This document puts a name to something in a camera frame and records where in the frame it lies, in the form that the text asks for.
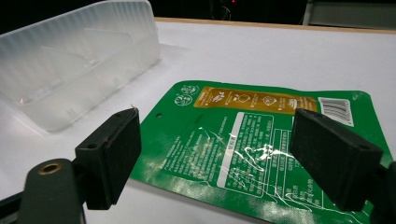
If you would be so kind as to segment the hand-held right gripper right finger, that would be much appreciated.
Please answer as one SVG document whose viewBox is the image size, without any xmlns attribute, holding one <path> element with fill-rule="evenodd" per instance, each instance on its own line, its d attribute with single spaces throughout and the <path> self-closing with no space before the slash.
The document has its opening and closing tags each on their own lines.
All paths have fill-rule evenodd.
<svg viewBox="0 0 396 224">
<path fill-rule="evenodd" d="M 290 152 L 342 211 L 382 203 L 383 150 L 340 122 L 306 109 L 295 111 Z"/>
</svg>

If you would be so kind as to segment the translucent plastic storage box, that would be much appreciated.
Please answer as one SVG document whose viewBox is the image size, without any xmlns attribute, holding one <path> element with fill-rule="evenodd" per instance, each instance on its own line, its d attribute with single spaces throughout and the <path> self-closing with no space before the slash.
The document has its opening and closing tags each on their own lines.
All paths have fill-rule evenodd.
<svg viewBox="0 0 396 224">
<path fill-rule="evenodd" d="M 56 131 L 159 57 L 149 0 L 105 0 L 0 35 L 0 95 Z"/>
</svg>

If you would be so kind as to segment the green snack packet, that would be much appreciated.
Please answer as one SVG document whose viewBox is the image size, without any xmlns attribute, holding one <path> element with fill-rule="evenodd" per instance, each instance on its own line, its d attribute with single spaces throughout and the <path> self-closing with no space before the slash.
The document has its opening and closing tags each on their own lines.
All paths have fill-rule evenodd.
<svg viewBox="0 0 396 224">
<path fill-rule="evenodd" d="M 360 224 L 339 210 L 289 150 L 294 112 L 342 123 L 393 158 L 368 93 L 296 91 L 210 82 L 175 84 L 141 124 L 142 152 L 131 177 L 275 224 Z"/>
</svg>

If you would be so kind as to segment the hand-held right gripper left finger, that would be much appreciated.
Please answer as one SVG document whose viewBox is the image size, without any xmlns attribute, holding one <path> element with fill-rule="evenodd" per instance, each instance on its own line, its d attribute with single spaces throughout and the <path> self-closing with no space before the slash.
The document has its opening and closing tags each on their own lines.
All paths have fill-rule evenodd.
<svg viewBox="0 0 396 224">
<path fill-rule="evenodd" d="M 75 148 L 79 192 L 90 210 L 118 202 L 141 150 L 136 107 L 113 114 Z"/>
</svg>

